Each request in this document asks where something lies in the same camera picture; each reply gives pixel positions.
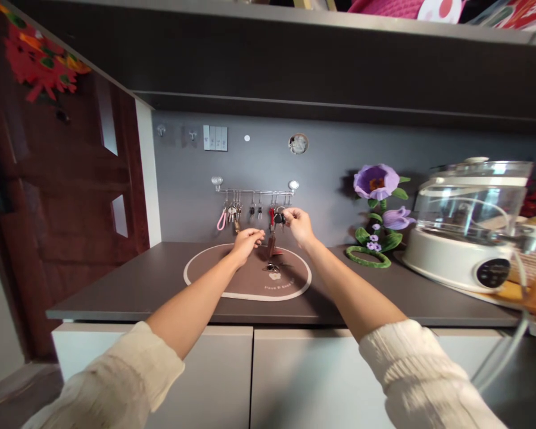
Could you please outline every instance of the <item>pink basket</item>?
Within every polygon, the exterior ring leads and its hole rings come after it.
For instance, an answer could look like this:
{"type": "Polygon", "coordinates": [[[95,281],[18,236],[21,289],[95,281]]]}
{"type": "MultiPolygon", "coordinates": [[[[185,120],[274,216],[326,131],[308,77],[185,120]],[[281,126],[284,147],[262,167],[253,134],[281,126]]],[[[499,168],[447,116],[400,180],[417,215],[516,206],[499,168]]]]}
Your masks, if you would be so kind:
{"type": "Polygon", "coordinates": [[[417,19],[424,0],[356,0],[348,12],[417,19]]]}

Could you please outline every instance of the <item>food steamer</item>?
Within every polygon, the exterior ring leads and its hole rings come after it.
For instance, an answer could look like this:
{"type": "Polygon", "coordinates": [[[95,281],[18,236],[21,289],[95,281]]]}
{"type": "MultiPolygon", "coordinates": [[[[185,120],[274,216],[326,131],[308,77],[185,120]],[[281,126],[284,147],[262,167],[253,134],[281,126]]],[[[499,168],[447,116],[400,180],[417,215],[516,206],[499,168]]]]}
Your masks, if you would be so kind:
{"type": "Polygon", "coordinates": [[[469,158],[433,170],[419,188],[417,227],[403,262],[444,285],[496,293],[515,247],[536,250],[536,226],[517,226],[532,163],[469,158]]]}

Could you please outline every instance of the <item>pink keychain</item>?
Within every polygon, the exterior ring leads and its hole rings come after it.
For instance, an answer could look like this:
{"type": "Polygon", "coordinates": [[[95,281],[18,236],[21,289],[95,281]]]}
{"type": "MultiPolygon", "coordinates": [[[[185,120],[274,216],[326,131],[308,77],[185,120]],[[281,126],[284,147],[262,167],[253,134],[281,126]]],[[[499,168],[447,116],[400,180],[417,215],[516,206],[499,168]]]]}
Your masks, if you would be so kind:
{"type": "Polygon", "coordinates": [[[225,224],[226,224],[226,207],[222,209],[222,214],[220,215],[219,222],[216,224],[216,229],[218,229],[219,231],[222,231],[225,228],[225,224]]]}

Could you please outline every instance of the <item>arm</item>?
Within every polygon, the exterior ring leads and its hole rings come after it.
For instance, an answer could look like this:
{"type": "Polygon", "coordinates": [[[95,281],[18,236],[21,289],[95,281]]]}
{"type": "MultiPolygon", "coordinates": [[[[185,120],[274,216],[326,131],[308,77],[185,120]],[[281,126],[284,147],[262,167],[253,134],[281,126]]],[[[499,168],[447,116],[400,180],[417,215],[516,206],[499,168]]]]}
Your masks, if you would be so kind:
{"type": "Polygon", "coordinates": [[[245,264],[252,250],[263,239],[262,230],[250,228],[242,231],[236,237],[234,248],[223,260],[147,319],[151,331],[181,359],[201,336],[236,270],[245,264]]]}
{"type": "Polygon", "coordinates": [[[284,210],[294,237],[316,267],[345,324],[359,342],[375,329],[407,317],[381,292],[334,256],[311,229],[310,216],[300,209],[284,210]]]}
{"type": "Polygon", "coordinates": [[[320,243],[306,212],[286,209],[284,216],[381,383],[397,428],[505,428],[429,329],[408,320],[320,243]]]}
{"type": "Polygon", "coordinates": [[[264,238],[246,229],[234,248],[199,280],[136,324],[103,355],[71,377],[23,429],[141,429],[183,372],[191,351],[238,268],[264,238]]]}

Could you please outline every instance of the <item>purple flower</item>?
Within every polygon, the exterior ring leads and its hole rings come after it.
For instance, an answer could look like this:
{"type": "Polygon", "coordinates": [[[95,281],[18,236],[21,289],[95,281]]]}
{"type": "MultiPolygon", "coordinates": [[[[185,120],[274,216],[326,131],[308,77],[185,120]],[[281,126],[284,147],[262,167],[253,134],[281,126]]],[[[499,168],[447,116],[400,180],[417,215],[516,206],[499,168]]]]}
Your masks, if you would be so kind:
{"type": "Polygon", "coordinates": [[[404,229],[409,226],[410,223],[415,222],[412,217],[407,217],[411,213],[411,210],[405,209],[405,206],[401,206],[399,210],[387,210],[383,214],[383,225],[389,229],[404,229]]]}
{"type": "Polygon", "coordinates": [[[353,177],[353,189],[357,195],[378,201],[389,197],[399,184],[399,175],[385,164],[363,166],[353,177]]]}

